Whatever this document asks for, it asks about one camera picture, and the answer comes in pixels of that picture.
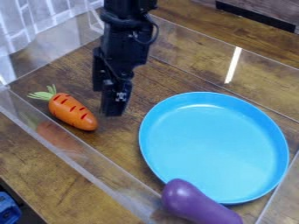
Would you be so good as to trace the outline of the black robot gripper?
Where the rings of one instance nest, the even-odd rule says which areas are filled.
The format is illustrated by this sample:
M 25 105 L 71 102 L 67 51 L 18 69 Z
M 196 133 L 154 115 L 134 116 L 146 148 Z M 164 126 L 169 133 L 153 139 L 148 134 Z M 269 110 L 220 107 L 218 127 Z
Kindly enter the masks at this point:
M 157 24 L 148 12 L 157 0 L 103 0 L 98 17 L 103 22 L 98 55 L 91 60 L 91 88 L 101 91 L 99 112 L 121 116 L 130 97 L 134 67 L 146 62 L 150 44 L 157 38 Z M 121 81 L 105 79 L 105 68 Z

